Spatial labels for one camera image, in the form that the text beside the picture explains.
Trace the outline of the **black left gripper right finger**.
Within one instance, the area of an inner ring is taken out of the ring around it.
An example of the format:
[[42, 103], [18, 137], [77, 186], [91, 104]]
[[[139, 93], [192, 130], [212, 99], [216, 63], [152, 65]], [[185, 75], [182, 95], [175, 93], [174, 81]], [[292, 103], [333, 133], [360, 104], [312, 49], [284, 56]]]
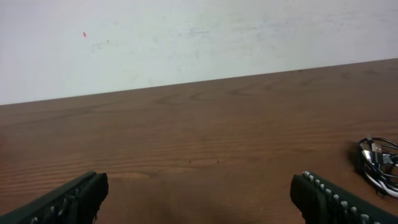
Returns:
[[295, 174], [290, 198], [306, 224], [397, 224], [397, 216], [312, 172]]

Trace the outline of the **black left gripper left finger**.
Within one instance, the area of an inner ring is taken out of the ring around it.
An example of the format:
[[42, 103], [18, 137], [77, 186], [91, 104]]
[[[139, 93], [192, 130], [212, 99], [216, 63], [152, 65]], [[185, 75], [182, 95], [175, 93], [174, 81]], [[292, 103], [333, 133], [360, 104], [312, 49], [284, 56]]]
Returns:
[[108, 195], [108, 176], [89, 171], [1, 216], [3, 224], [93, 224]]

